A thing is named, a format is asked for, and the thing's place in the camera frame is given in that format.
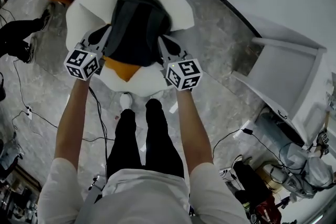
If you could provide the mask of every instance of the gray tile floor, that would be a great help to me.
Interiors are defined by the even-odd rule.
[[[248,73],[257,59],[257,50],[249,46],[252,32],[219,0],[192,0],[196,10],[196,23],[201,36],[199,60],[205,71],[201,84],[193,96],[208,132],[212,146],[227,133],[241,127],[247,120],[253,120],[263,102],[245,85],[231,76],[232,70]],[[5,8],[12,11],[16,19],[34,19],[41,15],[46,0],[10,0]],[[56,13],[49,31],[38,33],[36,62],[31,65],[16,62],[22,82],[26,104],[34,112],[58,125],[66,106],[74,80],[63,67],[67,55],[65,38],[67,34],[66,9],[57,4]],[[10,14],[1,10],[7,20]],[[12,118],[25,107],[21,101],[19,82],[13,65],[13,57],[0,59],[0,71],[5,77],[6,99],[0,103],[0,135],[8,140],[12,137]],[[120,93],[112,92],[99,79],[91,80],[91,87],[102,105],[102,118],[108,128],[108,137],[114,138],[114,130],[120,115]],[[134,96],[133,109],[137,114],[137,140],[139,148],[145,142],[145,104],[148,99]],[[166,91],[162,98],[172,141],[183,157],[180,140],[178,114],[169,112],[176,102],[174,90]],[[33,120],[21,115],[15,119],[18,141],[25,151],[20,164],[32,176],[44,184],[48,175],[55,149],[56,129],[33,116]],[[86,110],[84,137],[89,139],[102,136],[95,100],[89,96]],[[108,143],[108,150],[113,142]],[[104,143],[97,140],[83,142],[80,155],[79,180],[87,189],[94,174],[104,170]],[[265,149],[253,137],[244,134],[228,137],[219,144],[215,152],[218,168],[231,165],[238,154],[260,156]]]

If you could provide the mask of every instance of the black pants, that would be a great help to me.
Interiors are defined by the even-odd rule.
[[[40,31],[44,26],[42,19],[17,20],[9,22],[0,29],[0,58],[9,54],[23,62],[29,60],[29,44],[23,39]]]
[[[256,174],[249,165],[236,162],[233,166],[236,175],[245,190],[237,191],[235,197],[243,204],[249,201],[253,207],[260,205],[271,194],[264,181]]]
[[[151,99],[146,104],[148,132],[146,138],[146,165],[142,166],[135,139],[135,114],[126,109],[115,130],[115,142],[107,162],[107,175],[125,169],[146,169],[184,178],[182,160],[169,135],[161,103]]]

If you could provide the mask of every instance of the marble floor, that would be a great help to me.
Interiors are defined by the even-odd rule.
[[[195,6],[196,23],[200,32],[199,60],[204,76],[199,87],[193,91],[195,103],[208,132],[212,146],[223,136],[240,128],[248,120],[254,120],[264,105],[262,100],[230,74],[232,70],[248,73],[261,48],[253,47],[252,32],[219,0],[192,0]],[[10,0],[5,8],[18,19],[34,19],[41,15],[46,0]],[[34,64],[21,61],[16,67],[22,83],[24,102],[33,111],[58,125],[66,106],[74,79],[67,75],[63,61],[67,55],[66,9],[56,4],[56,12],[47,32],[39,32],[38,49]],[[7,21],[11,15],[0,10]],[[8,141],[13,135],[12,118],[24,105],[21,100],[18,76],[13,57],[0,59],[0,71],[4,74],[7,97],[0,103],[0,137]],[[120,115],[120,93],[112,92],[99,79],[92,78],[91,87],[102,105],[102,119],[108,129],[108,137],[114,131]],[[133,109],[137,114],[137,140],[139,148],[145,142],[145,104],[148,98],[134,96]],[[169,109],[176,102],[174,90],[164,92],[161,99],[169,125],[171,139],[184,164],[180,139],[178,112]],[[14,120],[17,139],[25,155],[20,164],[43,185],[48,175],[55,149],[56,129],[34,115],[30,122],[24,114]],[[94,98],[89,95],[86,110],[84,137],[93,139],[102,136]],[[108,142],[108,150],[113,141]],[[238,154],[252,155],[255,159],[266,149],[255,138],[245,134],[228,137],[215,151],[214,162],[218,168],[230,166]],[[95,174],[104,168],[104,142],[83,141],[80,154],[79,181],[87,189]]]

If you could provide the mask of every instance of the orange object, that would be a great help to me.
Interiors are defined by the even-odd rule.
[[[113,69],[119,78],[128,82],[133,75],[141,68],[141,66],[131,65],[129,63],[123,63],[113,60],[109,57],[103,56],[105,60],[105,66]]]

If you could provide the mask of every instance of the white cushion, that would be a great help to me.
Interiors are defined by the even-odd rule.
[[[159,0],[172,20],[172,31],[194,26],[193,10],[187,0]],[[66,46],[72,50],[84,34],[111,23],[117,0],[75,0],[68,8]],[[125,82],[110,68],[103,67],[98,76],[111,90],[132,92],[145,97],[167,88],[157,63],[141,67],[130,81]]]

